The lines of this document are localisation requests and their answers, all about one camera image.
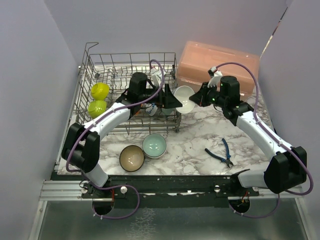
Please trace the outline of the blue floral bowl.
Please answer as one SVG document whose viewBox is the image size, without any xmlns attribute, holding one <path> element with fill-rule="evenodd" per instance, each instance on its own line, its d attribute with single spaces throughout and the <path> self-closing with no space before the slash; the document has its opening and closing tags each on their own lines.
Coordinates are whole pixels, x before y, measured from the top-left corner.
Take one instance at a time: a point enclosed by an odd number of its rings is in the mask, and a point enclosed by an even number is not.
<svg viewBox="0 0 320 240">
<path fill-rule="evenodd" d="M 157 110 L 158 110 L 158 107 L 155 103 L 147 104 L 145 108 L 145 112 L 151 117 L 155 115 Z"/>
</svg>

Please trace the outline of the dark brown bowl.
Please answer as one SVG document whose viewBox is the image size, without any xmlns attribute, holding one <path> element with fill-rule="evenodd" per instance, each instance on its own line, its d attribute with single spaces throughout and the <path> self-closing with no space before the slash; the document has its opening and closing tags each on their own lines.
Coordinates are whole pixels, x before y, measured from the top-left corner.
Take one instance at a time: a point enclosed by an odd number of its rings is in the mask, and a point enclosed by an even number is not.
<svg viewBox="0 0 320 240">
<path fill-rule="evenodd" d="M 129 145 L 125 147 L 119 156 L 119 163 L 126 172 L 136 172 L 145 161 L 144 151 L 137 145 Z"/>
</svg>

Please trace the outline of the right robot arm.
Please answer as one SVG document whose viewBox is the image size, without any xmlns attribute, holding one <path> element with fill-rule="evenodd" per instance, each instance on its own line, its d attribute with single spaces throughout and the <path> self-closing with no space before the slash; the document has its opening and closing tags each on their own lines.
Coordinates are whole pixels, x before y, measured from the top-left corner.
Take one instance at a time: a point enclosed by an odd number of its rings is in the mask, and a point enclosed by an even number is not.
<svg viewBox="0 0 320 240">
<path fill-rule="evenodd" d="M 240 83 L 234 76 L 224 76 L 220 87 L 209 87 L 204 82 L 200 90 L 189 97 L 200 107 L 216 105 L 234 126 L 246 133 L 268 158 L 266 169 L 244 170 L 230 182 L 229 189 L 240 196 L 248 188 L 269 189 L 275 194 L 287 191 L 307 180 L 307 152 L 303 147 L 293 147 L 274 133 L 254 109 L 240 99 Z"/>
</svg>

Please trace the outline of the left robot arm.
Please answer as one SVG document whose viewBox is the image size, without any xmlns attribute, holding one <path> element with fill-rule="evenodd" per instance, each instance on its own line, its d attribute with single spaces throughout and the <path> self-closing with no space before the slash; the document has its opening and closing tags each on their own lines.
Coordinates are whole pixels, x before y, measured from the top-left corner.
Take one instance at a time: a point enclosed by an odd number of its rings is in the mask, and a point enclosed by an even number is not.
<svg viewBox="0 0 320 240">
<path fill-rule="evenodd" d="M 115 127 L 131 119 L 144 103 L 165 109 L 182 107 L 169 84 L 162 82 L 160 86 L 148 88 L 149 81 L 145 73 L 135 72 L 128 88 L 108 110 L 85 124 L 74 123 L 68 129 L 61 157 L 67 161 L 67 166 L 77 167 L 94 184 L 93 191 L 101 198 L 111 190 L 107 182 L 109 176 L 98 163 L 101 140 Z"/>
</svg>

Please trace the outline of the yellow-green bowl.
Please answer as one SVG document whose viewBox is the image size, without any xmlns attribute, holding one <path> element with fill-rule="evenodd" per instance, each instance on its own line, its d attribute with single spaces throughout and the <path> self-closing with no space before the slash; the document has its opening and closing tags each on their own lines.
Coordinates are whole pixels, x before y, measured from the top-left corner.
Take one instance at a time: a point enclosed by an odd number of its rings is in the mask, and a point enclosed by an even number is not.
<svg viewBox="0 0 320 240">
<path fill-rule="evenodd" d="M 110 88 L 106 83 L 98 82 L 92 86 L 90 93 L 94 100 L 104 101 L 109 94 L 109 90 Z"/>
</svg>

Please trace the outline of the grey bowl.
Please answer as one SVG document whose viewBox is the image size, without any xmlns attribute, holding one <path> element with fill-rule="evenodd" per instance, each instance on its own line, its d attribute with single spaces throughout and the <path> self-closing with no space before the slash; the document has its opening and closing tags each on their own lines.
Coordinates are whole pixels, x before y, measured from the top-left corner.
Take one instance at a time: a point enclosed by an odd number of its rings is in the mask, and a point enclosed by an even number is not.
<svg viewBox="0 0 320 240">
<path fill-rule="evenodd" d="M 175 90 L 173 95 L 182 103 L 182 107 L 176 108 L 179 113 L 188 114 L 194 109 L 196 104 L 189 100 L 189 97 L 191 97 L 194 93 L 194 90 L 186 85 L 182 85 Z"/>
</svg>

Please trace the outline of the celadon green bowl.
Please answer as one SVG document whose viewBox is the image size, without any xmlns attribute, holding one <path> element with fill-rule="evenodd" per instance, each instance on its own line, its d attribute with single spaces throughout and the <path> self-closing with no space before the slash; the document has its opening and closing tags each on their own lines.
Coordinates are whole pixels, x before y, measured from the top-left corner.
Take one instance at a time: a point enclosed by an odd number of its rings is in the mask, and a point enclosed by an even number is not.
<svg viewBox="0 0 320 240">
<path fill-rule="evenodd" d="M 161 112 L 165 115 L 165 116 L 169 116 L 172 112 L 173 112 L 173 108 L 162 108 Z"/>
</svg>

